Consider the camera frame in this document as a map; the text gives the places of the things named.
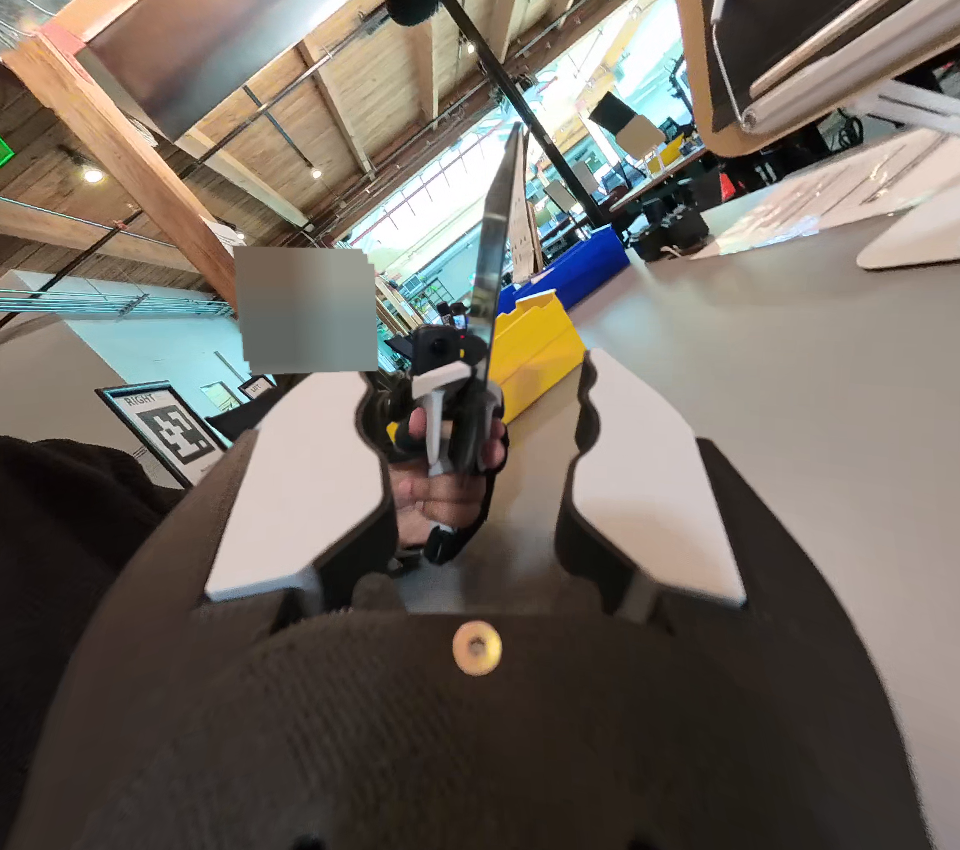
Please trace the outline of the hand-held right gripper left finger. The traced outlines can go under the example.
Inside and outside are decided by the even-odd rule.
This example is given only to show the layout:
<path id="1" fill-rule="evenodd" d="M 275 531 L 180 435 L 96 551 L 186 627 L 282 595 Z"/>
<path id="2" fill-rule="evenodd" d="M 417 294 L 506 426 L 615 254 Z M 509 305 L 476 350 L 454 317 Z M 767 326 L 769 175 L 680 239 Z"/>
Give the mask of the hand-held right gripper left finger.
<path id="1" fill-rule="evenodd" d="M 206 580 L 211 602 L 291 591 L 316 615 L 387 571 L 399 532 L 387 462 L 362 426 L 374 394 L 363 373 L 315 373 L 257 425 Z"/>

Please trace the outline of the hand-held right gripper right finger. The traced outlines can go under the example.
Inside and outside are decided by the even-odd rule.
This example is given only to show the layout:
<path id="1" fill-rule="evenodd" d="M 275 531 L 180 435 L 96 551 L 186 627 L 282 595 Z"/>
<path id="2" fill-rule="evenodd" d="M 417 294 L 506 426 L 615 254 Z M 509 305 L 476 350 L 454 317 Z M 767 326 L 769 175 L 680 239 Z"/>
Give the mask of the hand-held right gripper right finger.
<path id="1" fill-rule="evenodd" d="M 658 391 L 601 349 L 584 354 L 577 452 L 555 531 L 558 562 L 596 587 L 603 612 L 636 623 L 676 593 L 746 602 L 697 437 Z"/>

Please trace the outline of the yellow plastic bin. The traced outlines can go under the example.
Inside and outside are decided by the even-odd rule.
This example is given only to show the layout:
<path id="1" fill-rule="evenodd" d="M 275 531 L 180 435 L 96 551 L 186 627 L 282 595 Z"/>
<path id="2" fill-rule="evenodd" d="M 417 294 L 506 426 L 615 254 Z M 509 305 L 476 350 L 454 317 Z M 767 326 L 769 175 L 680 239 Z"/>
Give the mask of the yellow plastic bin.
<path id="1" fill-rule="evenodd" d="M 495 324 L 489 376 L 509 424 L 578 368 L 586 347 L 553 290 L 522 298 Z"/>

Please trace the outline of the black divider plate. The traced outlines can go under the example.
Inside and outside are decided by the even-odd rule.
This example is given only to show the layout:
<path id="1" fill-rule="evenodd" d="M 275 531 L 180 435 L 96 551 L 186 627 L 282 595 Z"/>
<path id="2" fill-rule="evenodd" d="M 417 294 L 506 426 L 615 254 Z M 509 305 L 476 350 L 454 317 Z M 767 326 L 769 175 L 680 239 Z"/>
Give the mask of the black divider plate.
<path id="1" fill-rule="evenodd" d="M 490 379 L 490 359 L 498 318 L 502 273 L 510 241 L 510 227 L 525 199 L 525 164 L 528 132 L 515 123 L 508 136 L 503 159 L 486 194 L 479 236 L 476 270 L 467 329 L 481 340 L 483 357 L 474 365 L 469 384 L 463 422 L 466 424 L 470 462 L 483 466 L 483 445 L 490 433 L 482 432 L 483 393 Z"/>

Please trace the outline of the blue plastic bin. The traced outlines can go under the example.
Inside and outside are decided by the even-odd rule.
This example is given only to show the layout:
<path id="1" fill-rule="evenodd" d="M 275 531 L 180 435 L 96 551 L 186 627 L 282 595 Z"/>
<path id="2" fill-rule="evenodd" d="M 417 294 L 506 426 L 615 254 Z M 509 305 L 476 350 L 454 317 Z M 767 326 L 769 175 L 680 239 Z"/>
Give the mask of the blue plastic bin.
<path id="1" fill-rule="evenodd" d="M 526 283 L 503 289 L 499 294 L 498 314 L 509 314 L 520 300 L 544 292 L 555 292 L 560 304 L 569 310 L 629 264 L 618 232 L 608 224 L 565 251 Z"/>

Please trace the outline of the person's left hand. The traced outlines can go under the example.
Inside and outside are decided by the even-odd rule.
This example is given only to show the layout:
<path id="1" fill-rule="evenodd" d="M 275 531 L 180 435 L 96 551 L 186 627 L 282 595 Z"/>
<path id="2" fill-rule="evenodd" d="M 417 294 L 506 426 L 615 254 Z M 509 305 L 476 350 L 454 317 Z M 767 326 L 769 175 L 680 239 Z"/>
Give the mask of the person's left hand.
<path id="1" fill-rule="evenodd" d="M 484 444 L 484 469 L 480 474 L 429 476 L 426 458 L 390 462 L 388 472 L 398 548 L 402 552 L 422 548 L 437 525 L 464 530 L 482 520 L 496 474 L 507 460 L 508 449 L 507 428 L 501 419 L 495 418 Z"/>

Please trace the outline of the black charger case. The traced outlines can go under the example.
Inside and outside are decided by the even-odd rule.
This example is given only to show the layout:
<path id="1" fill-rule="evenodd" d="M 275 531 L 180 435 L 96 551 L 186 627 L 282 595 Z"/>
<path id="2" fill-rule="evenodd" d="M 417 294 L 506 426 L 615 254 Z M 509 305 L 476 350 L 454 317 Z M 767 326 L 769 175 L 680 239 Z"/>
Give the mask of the black charger case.
<path id="1" fill-rule="evenodd" d="M 711 232 L 702 214 L 696 209 L 678 207 L 662 221 L 663 246 L 679 256 L 695 254 L 704 249 Z"/>
<path id="2" fill-rule="evenodd" d="M 662 220 L 651 222 L 642 213 L 630 223 L 625 246 L 643 262 L 649 264 L 665 257 L 666 245 L 667 235 Z"/>

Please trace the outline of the person's dark sweater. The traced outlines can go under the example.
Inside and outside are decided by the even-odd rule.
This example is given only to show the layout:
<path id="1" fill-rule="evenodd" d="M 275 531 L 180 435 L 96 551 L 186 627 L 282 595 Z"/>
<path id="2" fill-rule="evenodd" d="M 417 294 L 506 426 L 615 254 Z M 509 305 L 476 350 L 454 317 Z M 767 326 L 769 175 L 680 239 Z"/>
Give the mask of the person's dark sweater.
<path id="1" fill-rule="evenodd" d="M 91 615 L 185 495 L 111 447 L 1 438 L 2 842 Z"/>

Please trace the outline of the printed paper sheet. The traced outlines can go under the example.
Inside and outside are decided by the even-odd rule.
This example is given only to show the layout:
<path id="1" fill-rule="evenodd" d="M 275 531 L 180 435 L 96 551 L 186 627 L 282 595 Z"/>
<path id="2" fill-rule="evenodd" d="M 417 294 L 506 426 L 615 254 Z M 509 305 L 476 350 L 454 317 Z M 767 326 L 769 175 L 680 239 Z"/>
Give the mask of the printed paper sheet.
<path id="1" fill-rule="evenodd" d="M 894 213 L 905 201 L 897 187 L 948 140 L 919 128 L 786 178 L 691 259 L 736 254 Z"/>

